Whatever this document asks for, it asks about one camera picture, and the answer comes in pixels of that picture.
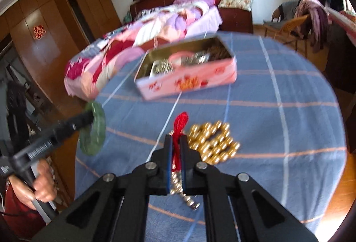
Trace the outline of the person's left hand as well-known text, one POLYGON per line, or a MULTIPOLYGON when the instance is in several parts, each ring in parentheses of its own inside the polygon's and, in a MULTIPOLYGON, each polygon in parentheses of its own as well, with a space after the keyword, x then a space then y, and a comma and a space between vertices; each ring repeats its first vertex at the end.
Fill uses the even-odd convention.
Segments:
POLYGON ((57 197, 57 190, 54 186, 53 171, 45 159, 41 159, 37 165, 38 176, 32 183, 32 188, 22 182, 15 175, 11 175, 10 181, 13 191, 18 200, 28 208, 35 210, 33 200, 39 200, 43 203, 53 201, 57 197))

